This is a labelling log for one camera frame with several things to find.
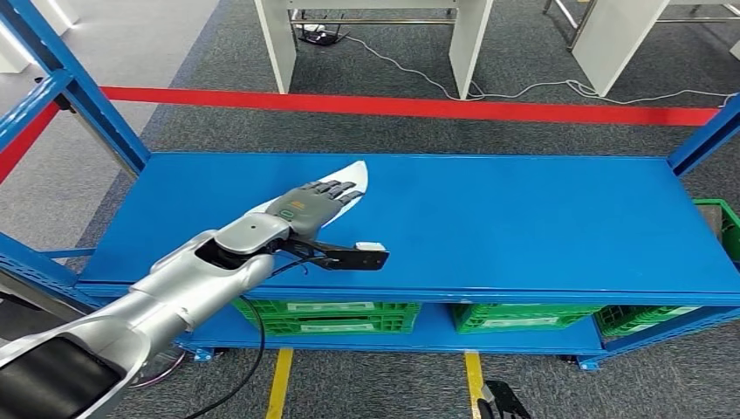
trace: green plastic crate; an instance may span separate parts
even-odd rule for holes
[[[604,336],[627,336],[697,308],[699,307],[609,306],[596,313],[596,323]]]
[[[740,217],[723,199],[695,199],[696,205],[719,205],[722,208],[722,247],[733,262],[740,262]]]
[[[551,304],[455,304],[451,312],[458,333],[562,329],[603,306]]]
[[[246,319],[257,325],[254,313],[241,299],[234,300],[232,304]],[[419,312],[418,305],[412,307],[410,310],[377,310],[370,313],[260,313],[260,317],[264,333],[270,336],[411,333]]]
[[[272,299],[252,299],[251,303],[260,314],[289,314],[297,313],[323,313],[345,314],[345,313],[376,313],[410,311],[418,313],[421,303],[385,303],[372,301],[278,301]]]

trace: robot finger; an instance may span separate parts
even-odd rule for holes
[[[317,195],[318,194],[323,194],[324,192],[326,192],[327,190],[329,190],[329,189],[332,188],[332,186],[333,186],[333,185],[331,185],[332,182],[337,182],[337,181],[330,181],[330,182],[327,182],[327,183],[319,183],[318,185],[316,185],[315,187],[313,187],[313,192],[315,194],[317,194]]]
[[[361,196],[363,196],[363,195],[365,195],[365,194],[364,194],[364,193],[362,193],[362,192],[360,192],[360,191],[358,191],[358,190],[355,190],[354,192],[350,192],[350,193],[348,193],[347,195],[345,195],[345,196],[342,196],[342,197],[341,197],[340,199],[338,199],[337,201],[339,201],[339,202],[340,202],[340,203],[341,203],[342,205],[347,205],[347,204],[348,204],[348,203],[350,203],[350,202],[351,202],[352,200],[354,200],[354,199],[357,199],[357,198],[359,198],[359,197],[361,197]]]
[[[316,186],[320,184],[321,182],[308,182],[307,184],[301,186],[299,189],[311,189],[311,188],[315,188]]]
[[[357,184],[355,182],[343,182],[340,185],[334,186],[333,188],[329,189],[328,192],[326,192],[327,195],[329,195],[330,198],[334,199],[337,196],[342,195],[342,192],[352,189]]]

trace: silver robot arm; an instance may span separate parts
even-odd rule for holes
[[[331,180],[295,188],[258,207],[261,212],[193,237],[97,312],[0,348],[0,418],[105,416],[173,338],[272,275],[275,251],[325,269],[380,269],[388,254],[377,244],[314,241],[364,194],[355,186]]]

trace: white table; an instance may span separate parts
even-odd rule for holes
[[[281,93],[290,90],[296,62],[289,9],[457,9],[449,62],[461,98],[468,96],[492,4],[493,0],[255,0]]]
[[[596,93],[606,96],[656,23],[708,23],[740,19],[659,19],[668,6],[727,2],[728,0],[591,0],[584,19],[580,24],[573,25],[578,28],[572,44],[573,56]]]

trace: red line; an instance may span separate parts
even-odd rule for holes
[[[455,102],[277,94],[213,90],[102,87],[111,100],[195,106],[246,107],[271,111],[357,113],[465,120],[520,120],[572,124],[626,124],[698,127],[717,112],[711,108],[558,105],[515,102]]]
[[[31,148],[33,142],[44,132],[49,122],[54,119],[57,112],[59,112],[59,106],[54,102],[50,103],[13,141],[0,150],[0,183],[8,177],[28,149]]]

